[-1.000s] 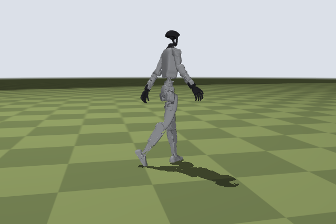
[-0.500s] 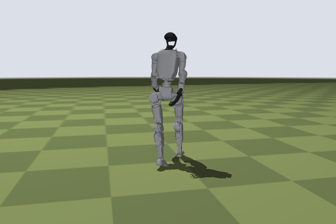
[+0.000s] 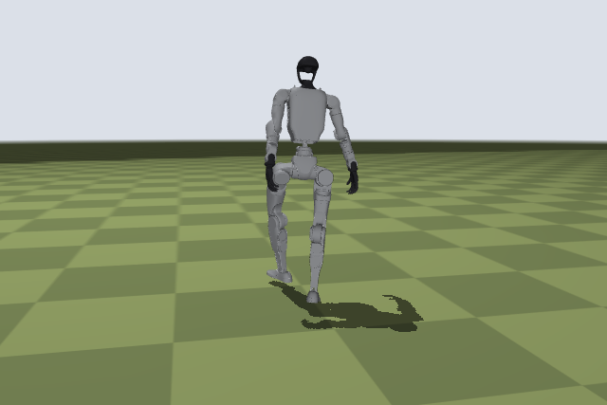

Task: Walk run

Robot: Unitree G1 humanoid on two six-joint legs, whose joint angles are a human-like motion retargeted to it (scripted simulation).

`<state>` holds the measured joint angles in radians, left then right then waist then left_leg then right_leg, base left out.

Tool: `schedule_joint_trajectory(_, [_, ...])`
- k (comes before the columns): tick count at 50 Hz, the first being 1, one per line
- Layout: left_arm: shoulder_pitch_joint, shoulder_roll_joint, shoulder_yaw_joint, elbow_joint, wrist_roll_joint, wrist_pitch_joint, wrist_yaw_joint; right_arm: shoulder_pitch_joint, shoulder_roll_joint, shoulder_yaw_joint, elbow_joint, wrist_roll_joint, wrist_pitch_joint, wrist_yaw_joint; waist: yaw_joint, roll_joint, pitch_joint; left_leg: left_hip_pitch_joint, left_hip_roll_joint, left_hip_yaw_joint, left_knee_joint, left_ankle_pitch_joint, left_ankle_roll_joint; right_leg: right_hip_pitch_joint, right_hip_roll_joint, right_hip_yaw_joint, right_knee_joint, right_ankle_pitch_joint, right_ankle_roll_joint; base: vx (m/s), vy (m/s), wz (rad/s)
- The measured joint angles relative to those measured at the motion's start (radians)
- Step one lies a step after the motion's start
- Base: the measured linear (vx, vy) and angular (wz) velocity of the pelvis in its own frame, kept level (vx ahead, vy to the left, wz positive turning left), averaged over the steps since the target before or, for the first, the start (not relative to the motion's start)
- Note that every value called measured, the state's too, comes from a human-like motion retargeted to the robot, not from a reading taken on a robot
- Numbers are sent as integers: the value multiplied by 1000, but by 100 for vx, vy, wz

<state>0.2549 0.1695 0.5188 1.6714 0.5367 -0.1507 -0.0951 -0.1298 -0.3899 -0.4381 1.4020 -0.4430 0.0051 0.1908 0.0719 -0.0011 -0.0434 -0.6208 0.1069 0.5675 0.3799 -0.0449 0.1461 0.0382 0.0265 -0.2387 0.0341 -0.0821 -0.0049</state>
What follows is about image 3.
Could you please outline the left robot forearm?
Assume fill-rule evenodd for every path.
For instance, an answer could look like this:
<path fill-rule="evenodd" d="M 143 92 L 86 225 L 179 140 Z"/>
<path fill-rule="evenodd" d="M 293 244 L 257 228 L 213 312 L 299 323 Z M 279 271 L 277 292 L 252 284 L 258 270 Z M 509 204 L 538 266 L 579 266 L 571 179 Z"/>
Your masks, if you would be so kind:
<path fill-rule="evenodd" d="M 267 147 L 266 147 L 266 156 L 265 156 L 265 162 L 267 162 L 268 160 L 268 155 L 269 154 L 273 154 L 275 155 L 275 161 L 277 159 L 277 151 L 278 151 L 278 140 L 280 135 L 275 132 L 274 129 L 274 122 L 272 120 L 270 120 L 267 125 L 266 125 L 266 132 L 267 132 Z"/>

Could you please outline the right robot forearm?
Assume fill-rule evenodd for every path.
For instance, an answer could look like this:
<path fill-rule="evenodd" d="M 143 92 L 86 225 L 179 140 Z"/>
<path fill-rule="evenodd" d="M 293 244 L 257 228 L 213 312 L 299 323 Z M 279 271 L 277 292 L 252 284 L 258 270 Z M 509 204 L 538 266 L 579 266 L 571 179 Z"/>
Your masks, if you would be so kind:
<path fill-rule="evenodd" d="M 355 160 L 355 154 L 354 154 L 354 151 L 353 151 L 353 148 L 351 145 L 352 143 L 349 138 L 348 131 L 345 127 L 344 127 L 344 131 L 345 131 L 347 139 L 343 139 L 340 142 L 340 147 L 342 149 L 344 159 L 346 160 L 346 166 L 351 169 L 351 162 L 355 161 L 357 163 L 357 167 L 358 167 L 358 162 Z"/>

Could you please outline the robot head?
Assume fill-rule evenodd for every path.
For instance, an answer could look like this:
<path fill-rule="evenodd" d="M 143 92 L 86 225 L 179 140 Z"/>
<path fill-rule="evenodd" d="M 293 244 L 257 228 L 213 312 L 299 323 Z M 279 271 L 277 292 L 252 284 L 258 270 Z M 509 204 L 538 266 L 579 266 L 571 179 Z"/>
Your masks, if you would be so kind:
<path fill-rule="evenodd" d="M 300 61 L 298 62 L 298 65 L 297 65 L 297 75 L 298 75 L 298 80 L 299 80 L 300 84 L 302 85 L 301 86 L 302 88 L 317 89 L 313 86 L 313 81 L 315 79 L 318 68 L 319 68 L 319 63 L 315 58 L 313 58 L 311 56 L 305 56 L 300 59 Z M 301 80 L 300 72 L 313 73 L 312 80 L 311 81 L 310 80 Z"/>

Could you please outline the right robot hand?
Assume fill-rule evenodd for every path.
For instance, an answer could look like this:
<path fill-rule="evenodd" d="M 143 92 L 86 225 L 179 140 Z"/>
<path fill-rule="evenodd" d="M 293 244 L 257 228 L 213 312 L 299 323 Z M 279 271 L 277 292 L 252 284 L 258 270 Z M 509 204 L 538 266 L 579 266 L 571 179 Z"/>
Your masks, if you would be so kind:
<path fill-rule="evenodd" d="M 348 185 L 350 182 L 352 182 L 351 188 L 347 191 L 347 193 L 350 192 L 348 194 L 355 193 L 359 188 L 359 184 L 358 184 L 359 178 L 358 178 L 357 170 L 358 170 L 357 163 L 355 161 L 352 161 L 351 169 L 348 168 L 348 171 L 350 172 L 350 178 L 349 178 L 348 182 L 346 183 Z"/>

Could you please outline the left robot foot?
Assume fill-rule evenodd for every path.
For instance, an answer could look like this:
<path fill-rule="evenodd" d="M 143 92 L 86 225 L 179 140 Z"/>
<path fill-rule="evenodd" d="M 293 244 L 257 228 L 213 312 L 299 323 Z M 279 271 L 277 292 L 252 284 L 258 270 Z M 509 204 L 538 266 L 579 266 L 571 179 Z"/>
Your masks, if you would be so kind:
<path fill-rule="evenodd" d="M 270 277 L 272 277 L 272 278 L 278 279 L 278 280 L 280 280 L 280 281 L 282 281 L 284 283 L 291 283 L 292 282 L 291 273 L 289 271 L 285 271 L 285 269 L 284 269 L 284 273 L 280 273 L 278 271 L 278 268 L 277 269 L 270 269 L 270 270 L 267 271 L 267 275 L 270 276 Z"/>

